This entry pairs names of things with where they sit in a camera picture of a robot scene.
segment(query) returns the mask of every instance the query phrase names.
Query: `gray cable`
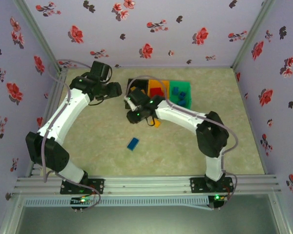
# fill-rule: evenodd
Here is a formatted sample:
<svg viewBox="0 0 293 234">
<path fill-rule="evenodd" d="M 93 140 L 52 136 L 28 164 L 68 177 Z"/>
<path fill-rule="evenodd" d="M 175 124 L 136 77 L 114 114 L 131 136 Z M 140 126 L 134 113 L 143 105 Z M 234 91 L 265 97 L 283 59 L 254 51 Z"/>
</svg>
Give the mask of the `gray cable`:
<svg viewBox="0 0 293 234">
<path fill-rule="evenodd" d="M 131 84 L 132 84 L 135 80 L 137 80 L 137 79 L 150 79 L 150 78 L 151 78 L 151 79 L 154 79 L 154 80 L 157 80 L 157 81 L 162 85 L 162 88 L 163 88 L 163 90 L 164 90 L 164 95 L 165 95 L 166 102 L 167 102 L 167 104 L 168 104 L 171 108 L 173 108 L 173 109 L 175 109 L 175 110 L 177 110 L 177 111 L 180 111 L 180 112 L 182 112 L 182 113 L 185 113 L 185 114 L 191 115 L 192 117 L 200 118 L 200 119 L 205 120 L 205 121 L 207 121 L 207 122 L 210 122 L 210 123 L 213 123 L 213 124 L 215 124 L 215 125 L 218 125 L 218 126 L 224 128 L 224 129 L 226 129 L 228 132 L 230 132 L 230 133 L 233 135 L 233 137 L 234 137 L 234 139 L 235 139 L 235 144 L 234 144 L 234 146 L 232 146 L 231 148 L 225 150 L 225 151 L 223 152 L 223 154 L 221 155 L 221 157 L 222 157 L 222 158 L 221 158 L 221 171 L 222 171 L 223 173 L 225 173 L 225 174 L 228 174 L 228 175 L 234 176 L 234 178 L 235 178 L 235 186 L 234 186 L 234 189 L 233 189 L 233 191 L 232 191 L 230 197 L 228 198 L 227 202 L 225 203 L 225 204 L 227 204 L 228 201 L 229 201 L 229 199 L 233 196 L 233 194 L 234 194 L 234 192 L 235 192 L 235 189 L 236 189 L 236 186 L 237 186 L 237 183 L 238 183 L 238 178 L 237 178 L 237 176 L 236 176 L 235 174 L 232 174 L 232 173 L 226 172 L 226 171 L 224 170 L 224 155 L 225 155 L 226 153 L 230 152 L 231 150 L 234 150 L 234 149 L 238 146 L 238 142 L 239 142 L 239 140 L 238 140 L 238 136 L 237 136 L 237 135 L 236 135 L 236 134 L 235 134 L 230 128 L 228 128 L 227 126 L 225 126 L 225 125 L 223 125 L 223 124 L 221 124 L 221 123 L 218 123 L 218 122 L 216 122 L 216 121 L 214 121 L 214 120 L 211 120 L 211 119 L 208 119 L 208 118 L 205 118 L 205 117 L 202 117 L 202 116 L 198 116 L 197 114 L 193 114 L 192 112 L 187 111 L 185 108 L 180 108 L 178 105 L 172 103 L 172 102 L 168 99 L 168 93 L 167 93 L 167 90 L 166 90 L 166 87 L 165 87 L 164 83 L 163 83 L 160 79 L 158 79 L 158 78 L 156 78 L 156 77 L 149 76 L 149 75 L 142 75 L 142 76 L 138 76 L 138 77 L 132 79 L 131 82 L 130 82 L 130 83 L 128 84 L 128 86 L 127 86 L 127 89 L 126 89 L 126 95 L 128 95 L 128 92 L 129 92 L 129 89 L 130 89 L 130 87 L 131 87 Z"/>
<path fill-rule="evenodd" d="M 74 61 L 74 60 L 70 60 L 70 59 L 59 59 L 57 61 L 71 61 L 71 62 L 74 62 L 74 63 L 78 63 L 80 65 L 83 65 L 83 66 L 86 66 L 88 68 L 91 68 L 90 66 L 88 66 L 87 64 L 84 64 L 84 63 L 81 63 L 81 62 L 78 62 L 78 61 Z M 48 137 L 48 134 L 49 134 L 49 130 L 52 129 L 54 123 L 56 122 L 56 120 L 59 118 L 59 116 L 63 113 L 63 111 L 66 109 L 66 107 L 68 106 L 68 103 L 71 99 L 71 91 L 70 91 L 70 88 L 69 86 L 65 83 L 65 82 L 62 82 L 60 80 L 58 80 L 55 76 L 53 76 L 51 73 L 50 73 L 50 68 L 51 68 L 51 65 L 52 63 L 50 63 L 48 65 L 48 69 L 47 69 L 47 73 L 49 74 L 49 76 L 54 79 L 56 82 L 64 85 L 64 87 L 67 89 L 67 102 L 66 104 L 63 106 L 63 108 L 60 109 L 60 111 L 57 113 L 57 115 L 53 118 L 53 120 L 51 121 L 51 123 L 49 124 L 48 126 L 48 129 L 47 131 L 45 132 L 44 136 L 43 136 L 43 140 L 42 140 L 42 146 L 41 146 L 41 158 L 42 158 L 42 171 L 43 171 L 43 181 L 44 183 L 47 182 L 48 180 L 48 176 L 51 174 L 51 173 L 55 173 L 55 175 L 57 175 L 58 177 L 60 177 L 61 179 L 63 180 L 66 180 L 68 181 L 69 183 L 71 184 L 74 184 L 74 185 L 77 185 L 77 186 L 80 186 L 80 187 L 84 187 L 84 188 L 87 188 L 87 189 L 90 189 L 91 191 L 95 192 L 98 196 L 99 196 L 99 200 L 94 203 L 93 205 L 89 206 L 89 207 L 86 207 L 84 210 L 88 210 L 88 209 L 91 209 L 93 208 L 94 206 L 96 206 L 97 204 L 100 203 L 101 201 L 101 195 L 99 193 L 99 191 L 97 191 L 96 189 L 90 187 L 90 186 L 86 186 L 86 185 L 82 185 L 82 184 L 79 184 L 79 183 L 76 183 L 72 180 L 69 180 L 69 179 L 66 179 L 64 176 L 58 174 L 57 172 L 54 172 L 54 171 L 49 171 L 48 173 L 46 173 L 46 165 L 45 165 L 45 154 L 44 154 L 44 148 L 45 148 L 45 142 L 47 140 L 47 137 Z"/>
</svg>

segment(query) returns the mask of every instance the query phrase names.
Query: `metal extrusion bar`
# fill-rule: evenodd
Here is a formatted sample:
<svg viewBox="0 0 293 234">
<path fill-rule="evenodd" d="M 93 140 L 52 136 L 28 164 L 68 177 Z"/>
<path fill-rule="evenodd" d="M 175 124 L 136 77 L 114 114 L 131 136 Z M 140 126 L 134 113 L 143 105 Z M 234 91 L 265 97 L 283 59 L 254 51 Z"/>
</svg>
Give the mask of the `metal extrusion bar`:
<svg viewBox="0 0 293 234">
<path fill-rule="evenodd" d="M 182 195 L 216 195 L 216 193 L 192 194 L 191 177 L 203 176 L 102 176 L 90 178 L 105 179 L 105 196 L 182 196 Z M 270 194 L 281 192 L 274 175 L 238 175 L 236 195 Z M 41 177 L 19 178 L 14 194 L 25 196 L 58 196 L 62 180 L 50 177 L 44 183 Z"/>
</svg>

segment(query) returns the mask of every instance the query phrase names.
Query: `purple wall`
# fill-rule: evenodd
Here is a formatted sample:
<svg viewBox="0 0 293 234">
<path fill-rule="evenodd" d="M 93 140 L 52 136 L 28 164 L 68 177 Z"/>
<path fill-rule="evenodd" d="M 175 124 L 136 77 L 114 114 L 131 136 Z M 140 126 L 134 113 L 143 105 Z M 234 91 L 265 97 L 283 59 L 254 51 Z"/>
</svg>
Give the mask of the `purple wall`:
<svg viewBox="0 0 293 234">
<path fill-rule="evenodd" d="M 293 0 L 276 1 L 238 65 L 241 94 L 293 223 Z"/>
<path fill-rule="evenodd" d="M 8 205 L 6 194 L 29 166 L 25 136 L 38 130 L 37 118 L 47 105 L 45 94 L 52 85 L 46 74 L 48 63 L 14 3 L 0 0 L 0 226 Z"/>
<path fill-rule="evenodd" d="M 263 0 L 25 2 L 57 59 L 231 66 Z"/>
</svg>

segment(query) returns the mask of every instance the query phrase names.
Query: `black mounting plate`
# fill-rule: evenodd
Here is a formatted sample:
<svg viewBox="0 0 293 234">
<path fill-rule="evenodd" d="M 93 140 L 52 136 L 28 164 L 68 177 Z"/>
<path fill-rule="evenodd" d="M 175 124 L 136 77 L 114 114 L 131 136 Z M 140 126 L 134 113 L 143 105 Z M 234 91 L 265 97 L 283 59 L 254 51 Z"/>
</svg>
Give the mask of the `black mounting plate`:
<svg viewBox="0 0 293 234">
<path fill-rule="evenodd" d="M 229 189 L 230 193 L 233 191 L 233 182 L 231 177 L 223 177 L 221 181 L 221 188 L 210 189 L 206 185 L 206 181 L 204 177 L 193 177 L 190 178 L 190 187 L 191 192 L 193 194 L 199 193 L 228 193 L 227 188 Z"/>
<path fill-rule="evenodd" d="M 96 189 L 100 194 L 103 194 L 104 190 L 104 179 L 88 179 L 89 186 Z M 70 194 L 81 194 L 81 195 L 89 195 L 93 192 L 90 189 L 86 189 L 84 187 L 80 187 L 74 184 L 71 184 L 67 181 L 62 181 L 60 194 L 62 195 L 70 195 Z"/>
</svg>

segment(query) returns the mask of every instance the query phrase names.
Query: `blue block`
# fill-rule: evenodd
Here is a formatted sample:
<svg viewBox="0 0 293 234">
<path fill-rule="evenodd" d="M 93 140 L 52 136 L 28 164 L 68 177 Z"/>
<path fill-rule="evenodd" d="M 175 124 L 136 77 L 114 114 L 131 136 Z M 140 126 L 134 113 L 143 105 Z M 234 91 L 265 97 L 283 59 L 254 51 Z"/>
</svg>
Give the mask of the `blue block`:
<svg viewBox="0 0 293 234">
<path fill-rule="evenodd" d="M 127 148 L 130 149 L 131 151 L 134 150 L 134 148 L 136 148 L 137 144 L 138 144 L 139 140 L 137 138 L 133 138 L 131 140 L 131 142 L 128 144 Z"/>
<path fill-rule="evenodd" d="M 181 100 L 177 103 L 178 106 L 186 106 L 186 100 Z"/>
<path fill-rule="evenodd" d="M 172 88 L 172 94 L 173 95 L 178 95 L 178 93 L 179 93 L 179 88 L 178 87 L 173 87 Z"/>
</svg>

